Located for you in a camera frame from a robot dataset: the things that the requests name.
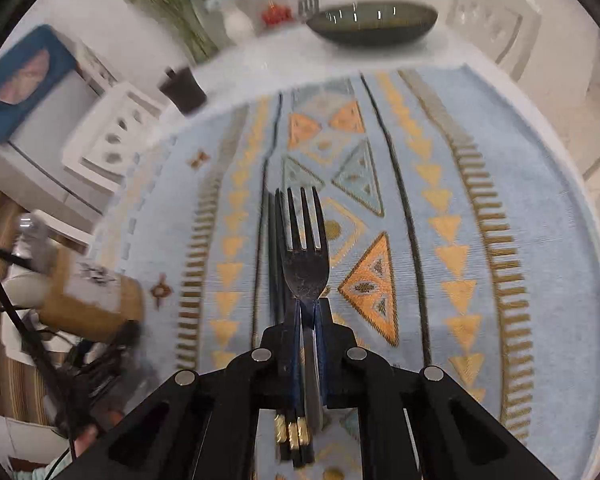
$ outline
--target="white bottle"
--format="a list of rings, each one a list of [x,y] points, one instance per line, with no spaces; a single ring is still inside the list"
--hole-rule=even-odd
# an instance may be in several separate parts
[[[223,0],[220,12],[224,21],[224,30],[235,44],[241,44],[254,38],[256,32],[249,17],[235,4],[235,0]]]

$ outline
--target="white table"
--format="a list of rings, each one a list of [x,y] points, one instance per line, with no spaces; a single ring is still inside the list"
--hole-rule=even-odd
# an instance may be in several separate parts
[[[545,145],[564,163],[578,190],[585,197],[591,221],[600,236],[600,220],[589,199],[584,181],[548,120],[524,92],[482,52],[438,23],[421,42],[390,50],[346,50],[323,41],[301,25],[253,40],[223,52],[212,62],[194,70],[194,76],[209,101],[201,110],[184,117],[173,104],[163,112],[149,144],[204,121],[258,96],[320,82],[337,76],[369,70],[415,66],[455,67],[467,64],[518,111],[539,133]],[[600,471],[600,427],[598,449],[584,478]]]

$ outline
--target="orange triangle pattern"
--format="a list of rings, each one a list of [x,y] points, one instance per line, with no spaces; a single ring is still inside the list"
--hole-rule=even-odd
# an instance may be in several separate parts
[[[444,214],[453,195],[448,189],[424,189],[422,196],[433,206],[433,209]]]
[[[244,201],[249,197],[248,191],[238,190],[229,192],[229,204],[234,210],[242,209]]]
[[[429,224],[448,243],[456,241],[456,231],[460,225],[460,215],[444,215],[429,218]]]
[[[211,357],[214,360],[214,366],[216,368],[226,368],[235,357],[235,353],[225,352],[224,350],[213,350],[211,352]]]
[[[474,385],[475,378],[480,372],[480,368],[484,362],[484,354],[453,356],[449,358],[449,362],[451,362],[456,372],[458,372],[460,380],[464,385],[470,388]]]
[[[242,271],[242,263],[238,264],[216,264],[218,274],[224,288],[230,288],[238,274]]]
[[[241,295],[241,292],[216,292],[216,307],[222,317],[229,317]]]
[[[469,252],[468,245],[449,245],[436,247],[436,256],[446,265],[446,268],[456,277],[462,278],[462,271]]]
[[[297,148],[306,140],[313,139],[320,132],[320,124],[312,118],[302,114],[289,115],[289,140],[286,144],[288,150]]]
[[[416,171],[431,187],[436,187],[442,176],[442,168],[437,164],[417,164]]]
[[[232,176],[231,176],[231,180],[234,181],[234,186],[237,187],[238,189],[240,189],[242,187],[242,184],[247,182],[248,179],[249,179],[249,168],[246,168],[244,170],[235,171],[234,174],[232,174]]]
[[[334,130],[352,134],[365,133],[365,125],[362,123],[358,101],[351,101],[334,113],[329,121],[329,126]]]
[[[238,232],[240,225],[242,225],[242,222],[245,222],[247,218],[249,218],[249,213],[246,211],[235,211],[224,217],[224,223],[229,229],[229,232],[233,235]]]
[[[402,127],[413,137],[422,137],[422,128],[413,119],[401,121]]]
[[[226,319],[212,319],[209,321],[211,328],[216,334],[216,339],[220,343],[220,348],[225,348],[235,332],[238,330],[237,321],[227,321]]]
[[[467,393],[469,395],[471,395],[475,400],[482,403],[482,400],[484,399],[484,394],[486,393],[486,391],[487,390],[485,390],[484,388],[469,388],[467,390]]]
[[[242,248],[245,240],[246,237],[244,236],[227,236],[223,238],[222,252],[224,253],[224,257],[227,260],[233,260]]]
[[[425,162],[431,157],[431,139],[409,139],[407,145]]]
[[[242,158],[238,161],[238,167],[239,168],[248,168],[250,167],[251,164],[253,164],[253,161],[255,160],[256,156],[260,153],[260,150],[256,149],[256,148],[249,148],[248,150],[244,150],[242,152]]]
[[[394,270],[386,232],[366,250],[338,291],[390,345],[398,346]]]
[[[475,280],[455,280],[442,282],[442,289],[451,300],[451,304],[460,314],[465,314],[474,295]]]
[[[481,320],[482,316],[478,316],[477,314],[467,314],[466,316],[445,319],[445,323],[449,327],[449,332],[451,332],[458,340],[458,343],[460,343],[460,346],[465,352],[468,352],[475,343]]]

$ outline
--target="metal screw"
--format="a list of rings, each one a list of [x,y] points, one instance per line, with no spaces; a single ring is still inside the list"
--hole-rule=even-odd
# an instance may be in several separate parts
[[[437,366],[427,366],[424,369],[424,376],[429,381],[440,381],[445,376],[445,373]]]
[[[176,374],[175,379],[176,383],[178,383],[180,386],[187,386],[196,380],[196,375],[190,370],[183,370]]]
[[[259,363],[268,361],[271,357],[271,352],[266,348],[256,348],[251,352],[251,359]]]
[[[366,350],[359,346],[353,346],[347,350],[347,356],[354,361],[362,361],[366,357]]]

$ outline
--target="hand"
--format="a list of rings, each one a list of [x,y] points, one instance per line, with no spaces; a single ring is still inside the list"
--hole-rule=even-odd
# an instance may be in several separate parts
[[[81,436],[74,440],[75,455],[80,456],[87,448],[93,444],[98,437],[98,428],[93,424],[87,426]]]

